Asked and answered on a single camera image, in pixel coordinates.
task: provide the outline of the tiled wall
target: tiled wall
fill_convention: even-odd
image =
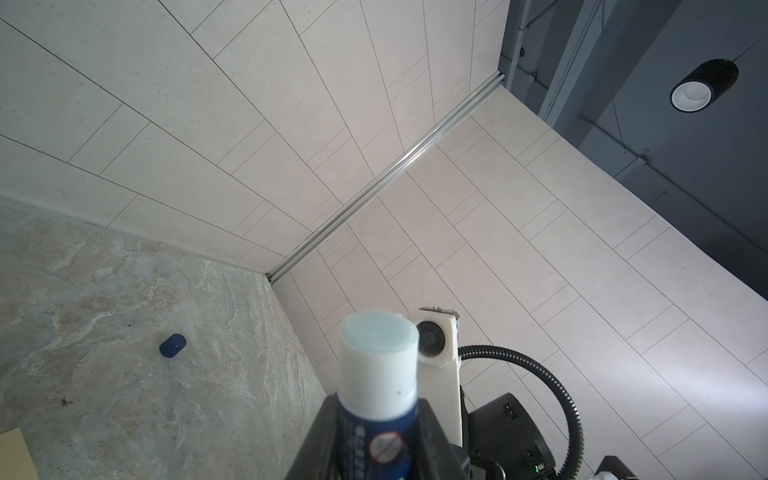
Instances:
[[[266,272],[496,70],[509,3],[0,3],[0,194]]]
[[[421,306],[459,342],[542,362],[584,423],[582,473],[768,475],[768,302],[595,167],[507,91],[420,158],[275,286],[326,391],[340,320]],[[470,409],[512,392],[558,462],[561,407],[503,362],[464,362]]]

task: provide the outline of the marble surface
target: marble surface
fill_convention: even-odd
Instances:
[[[0,432],[40,479],[282,478],[324,397],[264,275],[0,206]]]

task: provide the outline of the blue glue stick body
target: blue glue stick body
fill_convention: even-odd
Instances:
[[[419,391],[419,331],[400,315],[368,311],[342,322],[339,463],[343,480],[407,480]]]

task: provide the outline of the dark blue cylinder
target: dark blue cylinder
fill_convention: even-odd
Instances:
[[[161,343],[160,354],[167,358],[171,358],[176,356],[176,354],[179,353],[185,346],[187,346],[187,339],[184,338],[184,335],[181,335],[180,333],[174,333],[173,335],[169,336],[166,341]]]

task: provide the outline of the white cap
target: white cap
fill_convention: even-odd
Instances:
[[[416,369],[419,330],[381,310],[353,313],[341,325],[342,406],[365,420],[382,422],[407,413],[419,399]]]

